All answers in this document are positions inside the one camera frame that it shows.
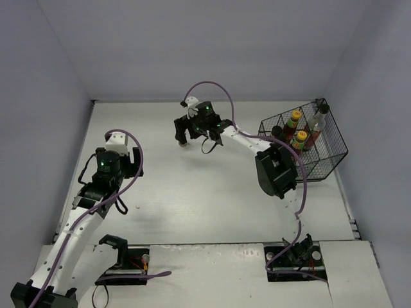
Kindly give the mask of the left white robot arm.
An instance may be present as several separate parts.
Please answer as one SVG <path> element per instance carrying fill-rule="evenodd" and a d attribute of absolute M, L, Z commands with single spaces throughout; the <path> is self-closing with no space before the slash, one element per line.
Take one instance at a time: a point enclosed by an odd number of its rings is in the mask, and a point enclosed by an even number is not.
<path fill-rule="evenodd" d="M 139 146 L 131 152 L 125 146 L 105 147 L 94 156 L 97 170 L 75 196 L 66 226 L 49 255 L 27 283 L 13 287 L 10 297 L 15 307 L 78 307 L 84 293 L 109 267 L 126 266 L 127 240 L 114 235 L 100 239 L 90 261 L 80 262 L 80 257 L 111 207 L 127 214 L 122 183 L 143 175 L 143 152 Z"/>

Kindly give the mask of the tall clear red-label bottle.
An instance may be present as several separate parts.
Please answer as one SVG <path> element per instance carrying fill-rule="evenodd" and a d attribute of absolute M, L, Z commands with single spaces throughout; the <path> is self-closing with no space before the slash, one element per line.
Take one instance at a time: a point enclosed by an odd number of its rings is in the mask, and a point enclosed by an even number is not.
<path fill-rule="evenodd" d="M 309 151 L 315 145 L 315 141 L 326 126 L 326 116 L 329 112 L 329 106 L 325 103 L 319 106 L 317 113 L 312 116 L 306 123 L 304 131 L 308 137 L 304 144 L 303 151 Z"/>

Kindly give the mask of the sauce bottle yellow cap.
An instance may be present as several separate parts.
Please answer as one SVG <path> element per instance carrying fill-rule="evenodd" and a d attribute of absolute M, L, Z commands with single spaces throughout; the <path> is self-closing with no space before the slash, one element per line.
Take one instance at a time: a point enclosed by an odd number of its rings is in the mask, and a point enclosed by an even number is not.
<path fill-rule="evenodd" d="M 283 135 L 285 143 L 289 144 L 292 140 L 301 116 L 302 113 L 299 110 L 293 110 L 291 116 L 289 117 L 287 122 L 285 122 L 283 126 Z"/>
<path fill-rule="evenodd" d="M 304 130 L 299 130 L 297 134 L 294 136 L 291 146 L 297 155 L 301 154 L 307 137 L 308 134 Z"/>

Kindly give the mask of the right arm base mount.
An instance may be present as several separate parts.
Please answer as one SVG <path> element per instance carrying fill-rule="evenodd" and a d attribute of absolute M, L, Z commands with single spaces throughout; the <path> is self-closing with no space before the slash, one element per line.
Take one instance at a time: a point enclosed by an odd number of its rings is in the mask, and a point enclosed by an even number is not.
<path fill-rule="evenodd" d="M 268 282 L 328 281 L 319 243 L 311 235 L 296 242 L 289 250 L 270 263 L 267 270 Z"/>

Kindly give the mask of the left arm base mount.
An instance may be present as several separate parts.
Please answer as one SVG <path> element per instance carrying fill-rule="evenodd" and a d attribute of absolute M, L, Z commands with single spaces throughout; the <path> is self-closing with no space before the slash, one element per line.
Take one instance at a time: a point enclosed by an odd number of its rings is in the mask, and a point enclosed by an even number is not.
<path fill-rule="evenodd" d="M 96 286 L 145 286 L 147 279 L 128 278 L 132 275 L 146 275 L 150 260 L 150 249 L 147 247 L 129 246 L 128 241 L 114 235 L 105 235 L 98 244 L 107 244 L 117 251 L 116 263 L 107 269 L 101 278 L 108 280 L 96 281 Z"/>

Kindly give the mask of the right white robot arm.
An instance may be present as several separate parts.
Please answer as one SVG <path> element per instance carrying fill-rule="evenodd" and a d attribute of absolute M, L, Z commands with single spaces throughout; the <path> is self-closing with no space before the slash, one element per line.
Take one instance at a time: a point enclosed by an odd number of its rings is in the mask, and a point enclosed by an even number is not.
<path fill-rule="evenodd" d="M 277 198 L 275 206 L 285 245 L 284 256 L 291 264 L 299 264 L 307 257 L 306 247 L 297 242 L 301 236 L 302 223 L 297 208 L 297 170 L 292 154 L 281 144 L 250 138 L 236 129 L 229 119 L 221 119 L 210 101 L 199 102 L 191 96 L 180 105 L 186 114 L 174 120 L 175 139 L 180 146 L 188 144 L 187 138 L 204 137 L 217 146 L 230 147 L 252 158 L 257 173 L 258 184 L 268 196 Z"/>

